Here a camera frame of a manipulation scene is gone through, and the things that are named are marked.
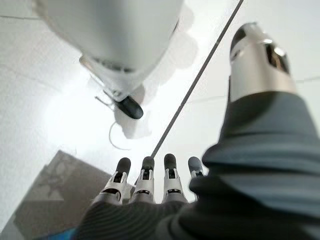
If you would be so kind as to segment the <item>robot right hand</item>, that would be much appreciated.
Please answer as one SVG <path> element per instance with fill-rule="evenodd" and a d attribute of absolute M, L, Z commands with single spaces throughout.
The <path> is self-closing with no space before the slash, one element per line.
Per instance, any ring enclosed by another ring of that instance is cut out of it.
<path fill-rule="evenodd" d="M 256 22 L 230 46 L 228 100 L 218 142 L 191 160 L 189 203 L 174 156 L 165 156 L 164 201 L 120 182 L 93 200 L 74 240 L 317 240 L 320 139 L 286 53 Z"/>

